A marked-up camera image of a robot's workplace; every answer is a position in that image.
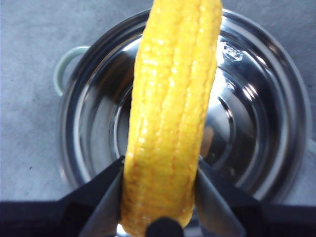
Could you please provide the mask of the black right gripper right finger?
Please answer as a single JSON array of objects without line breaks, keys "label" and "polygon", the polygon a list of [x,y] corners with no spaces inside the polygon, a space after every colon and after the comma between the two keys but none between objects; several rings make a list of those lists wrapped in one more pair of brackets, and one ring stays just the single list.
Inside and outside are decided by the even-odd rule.
[{"label": "black right gripper right finger", "polygon": [[316,208],[259,201],[205,161],[198,162],[195,205],[199,222],[215,237],[314,237]]}]

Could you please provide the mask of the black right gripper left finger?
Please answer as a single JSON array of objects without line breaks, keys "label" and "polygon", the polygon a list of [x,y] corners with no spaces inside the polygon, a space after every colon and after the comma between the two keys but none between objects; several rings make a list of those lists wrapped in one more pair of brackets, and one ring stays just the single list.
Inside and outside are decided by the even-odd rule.
[{"label": "black right gripper left finger", "polygon": [[124,157],[56,201],[2,201],[2,237],[114,237]]}]

